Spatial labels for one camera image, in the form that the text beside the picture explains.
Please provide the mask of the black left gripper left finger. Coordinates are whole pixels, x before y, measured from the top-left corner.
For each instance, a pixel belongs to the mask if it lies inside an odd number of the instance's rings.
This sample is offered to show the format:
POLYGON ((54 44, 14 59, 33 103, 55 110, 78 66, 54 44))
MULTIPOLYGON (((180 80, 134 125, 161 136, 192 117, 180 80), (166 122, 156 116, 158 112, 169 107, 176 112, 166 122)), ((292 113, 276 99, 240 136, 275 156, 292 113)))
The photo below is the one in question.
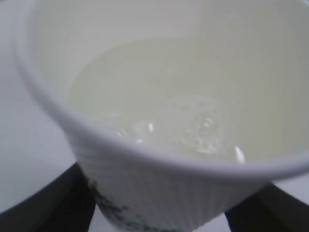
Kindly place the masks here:
POLYGON ((77 164, 0 215, 1 232, 86 232, 95 200, 77 164))

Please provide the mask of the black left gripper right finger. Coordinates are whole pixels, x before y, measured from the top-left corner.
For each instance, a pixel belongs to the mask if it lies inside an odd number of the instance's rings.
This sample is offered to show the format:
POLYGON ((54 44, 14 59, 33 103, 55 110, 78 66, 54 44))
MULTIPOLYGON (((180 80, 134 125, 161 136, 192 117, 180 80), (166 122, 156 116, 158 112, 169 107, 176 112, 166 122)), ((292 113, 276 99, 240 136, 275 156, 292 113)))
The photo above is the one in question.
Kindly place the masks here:
POLYGON ((232 232, 307 232, 309 205, 269 184, 225 212, 232 232))

